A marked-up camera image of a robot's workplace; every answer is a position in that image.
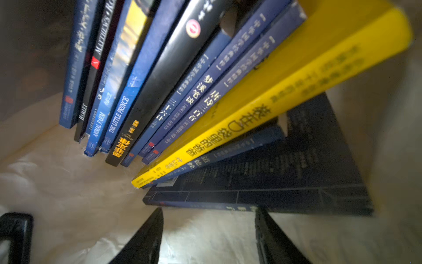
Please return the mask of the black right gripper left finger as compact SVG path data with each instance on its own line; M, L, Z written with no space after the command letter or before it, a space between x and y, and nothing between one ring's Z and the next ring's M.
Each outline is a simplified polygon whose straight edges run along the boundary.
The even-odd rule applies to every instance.
M157 264L162 242L164 217L156 208L110 264Z

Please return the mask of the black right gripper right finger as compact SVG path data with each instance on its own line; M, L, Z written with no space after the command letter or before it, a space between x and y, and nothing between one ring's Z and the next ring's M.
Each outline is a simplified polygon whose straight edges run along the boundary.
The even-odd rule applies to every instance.
M262 207L256 209L255 228L261 264L311 263Z

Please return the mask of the cream canvas tote bag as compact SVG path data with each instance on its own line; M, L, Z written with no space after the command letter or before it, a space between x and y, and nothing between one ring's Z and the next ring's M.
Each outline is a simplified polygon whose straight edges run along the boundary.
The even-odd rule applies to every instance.
M33 264L106 264L154 211L141 163L88 158L58 124L74 4L1 2L1 213L33 215ZM273 214L315 264L422 261L422 3L396 4L411 48L327 92L375 217Z

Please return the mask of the dark navy grid-cover book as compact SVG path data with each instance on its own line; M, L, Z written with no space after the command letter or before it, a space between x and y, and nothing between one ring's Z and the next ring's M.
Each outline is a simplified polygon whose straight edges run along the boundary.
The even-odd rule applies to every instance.
M371 216L371 198L326 94L287 113L287 138L208 153L151 186L146 205Z

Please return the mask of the yellow paperback book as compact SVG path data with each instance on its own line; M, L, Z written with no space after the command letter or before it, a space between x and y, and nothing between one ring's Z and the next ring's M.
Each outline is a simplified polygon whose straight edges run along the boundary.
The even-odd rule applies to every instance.
M413 31L390 1L302 1L307 20L133 179L142 188L298 104L406 50Z

